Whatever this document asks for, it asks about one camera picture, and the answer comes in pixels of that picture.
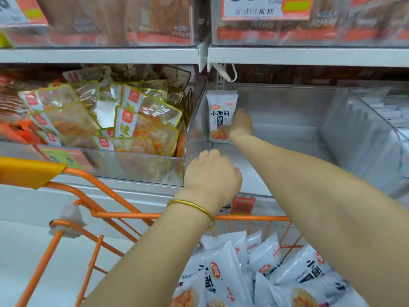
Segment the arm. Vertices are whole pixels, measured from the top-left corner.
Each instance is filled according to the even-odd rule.
[[[193,202],[213,216],[233,199],[242,176],[218,150],[203,151],[186,170],[174,199]],[[82,307],[166,307],[183,269],[209,226],[195,208],[172,204],[87,297]]]
[[[252,135],[238,110],[229,138],[305,239],[371,306],[409,306],[409,212],[328,162]]]

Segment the red square logo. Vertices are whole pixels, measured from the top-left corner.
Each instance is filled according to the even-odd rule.
[[[36,106],[38,105],[38,99],[35,93],[30,92],[28,94],[26,94],[26,99],[27,99],[27,103],[31,106]]]
[[[34,120],[39,123],[41,126],[47,125],[47,121],[39,114],[34,114],[33,115]]]
[[[46,136],[48,137],[48,140],[49,140],[49,141],[51,141],[51,142],[55,142],[55,141],[56,141],[55,135],[54,135],[53,133],[45,133],[45,134],[46,134]]]
[[[125,123],[132,123],[133,120],[133,113],[127,110],[124,110],[124,112],[122,113],[122,120]]]
[[[102,147],[109,147],[109,140],[104,137],[98,137],[99,143]]]
[[[139,101],[139,96],[140,96],[140,93],[139,93],[139,92],[137,92],[137,91],[135,91],[135,90],[131,90],[130,93],[129,93],[128,100],[130,100],[130,101],[132,101],[132,102],[135,102],[135,103],[138,103],[138,101]]]

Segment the person's left hand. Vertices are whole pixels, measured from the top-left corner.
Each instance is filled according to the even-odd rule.
[[[227,156],[221,156],[218,150],[203,151],[188,165],[184,188],[175,199],[191,201],[216,215],[237,195],[242,181],[240,170]]]

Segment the person's left arm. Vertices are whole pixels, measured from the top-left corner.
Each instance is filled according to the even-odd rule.
[[[174,199],[193,202],[213,216],[241,187],[242,176],[218,150],[203,151],[188,166]],[[172,204],[86,298],[82,307],[166,307],[209,226],[201,211]]]

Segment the hand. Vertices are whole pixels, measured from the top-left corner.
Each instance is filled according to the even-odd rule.
[[[191,201],[212,215],[240,191],[243,177],[227,156],[218,150],[203,151],[192,160],[184,175],[184,188],[175,199]]]
[[[222,132],[227,133],[229,140],[234,142],[243,135],[253,134],[253,121],[245,109],[238,109],[230,126],[221,126]]]

